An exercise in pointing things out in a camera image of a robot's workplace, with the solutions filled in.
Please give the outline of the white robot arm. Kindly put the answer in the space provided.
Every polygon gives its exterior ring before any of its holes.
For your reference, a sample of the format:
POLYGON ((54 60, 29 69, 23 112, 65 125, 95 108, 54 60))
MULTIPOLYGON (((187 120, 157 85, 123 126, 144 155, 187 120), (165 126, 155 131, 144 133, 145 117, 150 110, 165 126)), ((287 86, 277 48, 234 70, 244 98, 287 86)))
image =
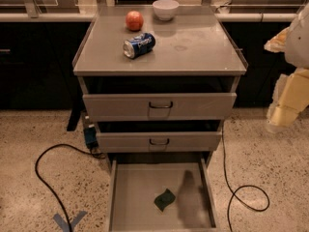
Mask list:
POLYGON ((267 41, 264 49, 283 52, 286 62, 295 67, 292 74, 279 76, 267 111, 267 130, 277 133, 289 127, 309 105, 309 4, 289 27, 267 41))

